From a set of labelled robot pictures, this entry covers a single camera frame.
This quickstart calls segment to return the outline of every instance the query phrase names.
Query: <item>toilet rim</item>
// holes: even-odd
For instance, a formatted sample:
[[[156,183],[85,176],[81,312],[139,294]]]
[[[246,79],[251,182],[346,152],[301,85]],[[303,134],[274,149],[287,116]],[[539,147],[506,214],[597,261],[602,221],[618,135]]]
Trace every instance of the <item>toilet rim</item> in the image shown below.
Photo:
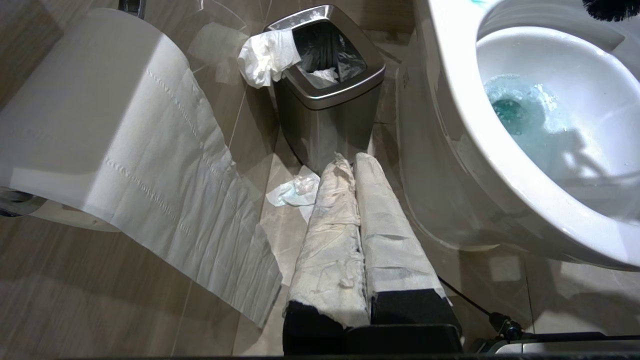
[[[487,11],[472,0],[432,0],[428,6],[440,49],[441,76],[469,138],[493,171],[527,207],[574,242],[640,267],[640,226],[602,215],[566,193],[529,159],[495,115],[476,56],[477,34]],[[479,117],[495,121],[468,120]]]

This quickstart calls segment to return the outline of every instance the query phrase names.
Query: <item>toilet brush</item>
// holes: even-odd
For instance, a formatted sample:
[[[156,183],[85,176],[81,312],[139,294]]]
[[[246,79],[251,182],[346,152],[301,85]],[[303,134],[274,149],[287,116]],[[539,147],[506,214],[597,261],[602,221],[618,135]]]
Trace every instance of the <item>toilet brush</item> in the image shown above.
[[[600,21],[622,21],[640,13],[640,0],[582,0],[592,18]]]

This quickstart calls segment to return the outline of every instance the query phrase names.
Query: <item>stainless steel trash can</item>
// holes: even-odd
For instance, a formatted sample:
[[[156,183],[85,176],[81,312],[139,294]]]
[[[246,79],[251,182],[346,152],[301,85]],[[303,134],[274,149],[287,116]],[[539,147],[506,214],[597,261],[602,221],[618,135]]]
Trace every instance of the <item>stainless steel trash can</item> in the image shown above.
[[[385,63],[375,45],[341,10],[322,5],[265,28],[293,30],[303,61],[274,84],[282,131],[297,157],[321,173],[334,152],[349,161],[369,146]],[[318,87],[308,73],[335,67],[338,83]]]

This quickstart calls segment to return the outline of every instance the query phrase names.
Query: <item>toilet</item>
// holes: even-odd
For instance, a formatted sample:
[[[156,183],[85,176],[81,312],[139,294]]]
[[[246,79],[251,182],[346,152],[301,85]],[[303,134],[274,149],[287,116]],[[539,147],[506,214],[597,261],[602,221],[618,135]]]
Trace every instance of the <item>toilet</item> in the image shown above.
[[[640,17],[601,22],[582,0],[414,8],[396,124],[420,230],[640,270]]]

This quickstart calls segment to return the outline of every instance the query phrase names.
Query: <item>toilet paper roll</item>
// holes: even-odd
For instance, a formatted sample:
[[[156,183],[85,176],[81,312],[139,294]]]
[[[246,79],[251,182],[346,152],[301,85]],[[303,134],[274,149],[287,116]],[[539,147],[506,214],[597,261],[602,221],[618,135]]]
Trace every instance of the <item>toilet paper roll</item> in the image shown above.
[[[280,287],[186,57],[126,13],[89,12],[7,104],[0,186],[109,222],[259,325]]]

